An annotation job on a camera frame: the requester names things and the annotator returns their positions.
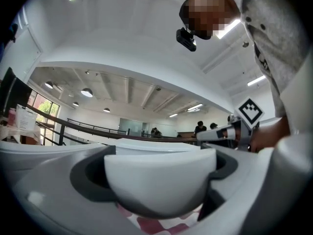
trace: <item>white ceiling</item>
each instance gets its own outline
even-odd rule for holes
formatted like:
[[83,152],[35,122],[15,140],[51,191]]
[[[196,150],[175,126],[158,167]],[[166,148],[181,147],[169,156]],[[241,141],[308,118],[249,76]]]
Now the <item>white ceiling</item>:
[[[72,32],[94,31],[99,28],[108,32],[120,30],[129,34],[149,36],[189,58],[203,71],[203,76],[218,81],[231,97],[249,93],[263,86],[265,80],[258,85],[247,86],[248,82],[261,76],[261,72],[254,61],[252,43],[241,23],[222,39],[212,37],[205,41],[196,38],[196,52],[190,52],[176,41],[175,32],[183,26],[179,18],[179,8],[183,1],[45,0],[45,10],[55,37],[67,37]],[[249,42],[249,47],[242,47],[244,41]],[[98,100],[125,102],[162,114],[176,113],[177,110],[188,107],[190,102],[195,103],[192,98],[176,96],[175,92],[165,88],[160,92],[151,90],[154,86],[152,84],[96,71],[86,75],[85,70],[36,68],[31,79],[41,84],[51,77],[52,81],[68,91],[73,91],[77,97],[81,96],[82,87],[89,87]]]

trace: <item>gray shirt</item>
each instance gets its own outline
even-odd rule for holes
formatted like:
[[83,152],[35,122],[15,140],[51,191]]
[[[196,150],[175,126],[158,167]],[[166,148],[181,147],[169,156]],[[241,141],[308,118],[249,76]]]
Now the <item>gray shirt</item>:
[[276,117],[286,116],[280,93],[299,71],[310,40],[287,0],[235,0],[255,61],[268,79]]

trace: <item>white bowl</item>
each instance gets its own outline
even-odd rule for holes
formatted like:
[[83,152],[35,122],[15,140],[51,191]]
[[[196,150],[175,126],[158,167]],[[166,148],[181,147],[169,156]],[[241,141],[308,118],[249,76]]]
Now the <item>white bowl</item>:
[[183,151],[200,151],[200,146],[186,143],[151,142],[132,139],[116,140],[117,155],[152,155]]
[[109,185],[119,203],[149,218],[173,218],[198,207],[208,174],[216,170],[216,150],[157,155],[107,155]]

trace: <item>black camera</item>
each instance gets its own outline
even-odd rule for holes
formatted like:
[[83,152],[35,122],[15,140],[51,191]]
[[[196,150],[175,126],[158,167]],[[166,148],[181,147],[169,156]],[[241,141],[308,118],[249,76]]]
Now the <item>black camera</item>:
[[196,51],[197,45],[194,36],[183,28],[176,31],[176,40],[190,51]]

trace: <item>red and white checkered cloth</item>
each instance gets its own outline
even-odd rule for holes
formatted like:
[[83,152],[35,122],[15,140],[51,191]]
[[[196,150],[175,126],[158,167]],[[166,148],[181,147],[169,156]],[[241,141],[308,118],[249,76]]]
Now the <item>red and white checkered cloth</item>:
[[123,216],[149,235],[174,235],[194,226],[197,223],[201,207],[202,205],[181,217],[158,220],[140,217],[118,205]]

